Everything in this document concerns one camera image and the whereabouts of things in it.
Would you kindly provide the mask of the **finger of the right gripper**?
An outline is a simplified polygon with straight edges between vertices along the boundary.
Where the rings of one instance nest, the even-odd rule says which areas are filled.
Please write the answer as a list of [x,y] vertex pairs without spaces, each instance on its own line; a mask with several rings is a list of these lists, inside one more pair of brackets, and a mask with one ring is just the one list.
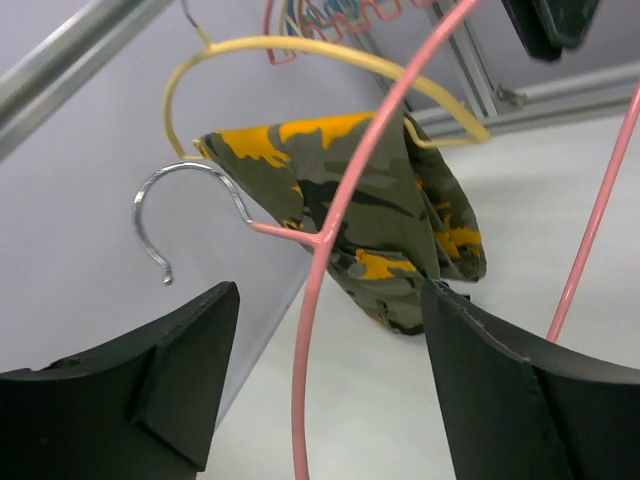
[[564,50],[582,46],[599,0],[502,0],[527,55],[543,62],[558,61]]

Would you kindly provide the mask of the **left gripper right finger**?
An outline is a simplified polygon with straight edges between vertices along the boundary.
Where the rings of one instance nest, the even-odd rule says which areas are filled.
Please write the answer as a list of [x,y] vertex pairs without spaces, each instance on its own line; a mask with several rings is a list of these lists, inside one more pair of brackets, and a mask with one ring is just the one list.
[[569,350],[429,280],[421,313],[458,479],[639,477],[639,372]]

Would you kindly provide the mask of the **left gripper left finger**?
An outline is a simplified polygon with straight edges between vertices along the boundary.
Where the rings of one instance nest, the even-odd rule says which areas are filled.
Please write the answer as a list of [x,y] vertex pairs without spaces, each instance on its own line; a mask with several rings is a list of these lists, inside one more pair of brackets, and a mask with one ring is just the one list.
[[193,479],[207,465],[240,296],[220,283],[41,370],[1,376],[5,479]]

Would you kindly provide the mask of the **pink clothes hanger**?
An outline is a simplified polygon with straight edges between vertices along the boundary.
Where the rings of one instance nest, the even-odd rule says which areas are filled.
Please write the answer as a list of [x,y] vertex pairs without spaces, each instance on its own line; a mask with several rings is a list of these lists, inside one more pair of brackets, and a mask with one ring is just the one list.
[[[214,43],[204,30],[195,22],[193,16],[189,12],[187,1],[180,1],[183,13],[192,25],[196,34],[204,43],[203,38],[198,33],[202,31],[208,40]],[[320,289],[324,280],[325,269],[328,263],[329,254],[334,246],[339,227],[342,224],[346,214],[348,204],[350,203],[356,186],[362,176],[364,168],[377,145],[382,133],[390,122],[391,116],[387,120],[379,113],[379,109],[367,128],[361,142],[359,143],[354,155],[342,177],[336,194],[329,207],[328,214],[319,233],[311,234],[298,230],[292,230],[274,225],[255,222],[249,215],[247,208],[240,197],[238,190],[231,181],[224,175],[219,175],[211,167],[205,164],[195,163],[193,161],[185,161],[169,165],[155,172],[149,177],[139,191],[136,193],[133,205],[133,222],[136,229],[136,235],[145,250],[145,252],[162,268],[163,283],[170,285],[173,281],[172,267],[159,251],[152,245],[145,232],[142,220],[142,209],[146,195],[151,187],[162,177],[178,170],[193,169],[204,171],[213,175],[223,183],[230,192],[233,201],[238,209],[240,216],[245,224],[254,231],[272,235],[275,237],[292,240],[303,245],[310,246],[313,251],[313,259],[311,270],[306,281],[300,317],[298,321],[297,337],[295,344],[292,388],[291,388],[291,442],[292,455],[294,465],[295,479],[310,479],[307,445],[306,445],[306,429],[305,429],[305,403],[306,403],[306,381],[308,372],[309,349],[311,344],[311,336],[313,323],[319,300]],[[611,192],[613,190],[616,178],[618,176],[622,161],[624,159],[628,144],[630,142],[633,130],[639,117],[639,81],[637,83],[629,109],[624,117],[618,138],[611,158],[608,162],[607,169],[604,173],[594,206],[591,211],[589,221],[585,227],[582,240],[566,281],[560,302],[556,308],[556,312],[552,319],[546,339],[550,342],[557,342],[564,322],[576,293],[578,284],[581,280],[586,262],[591,252],[592,245],[598,233],[602,218],[604,216]]]

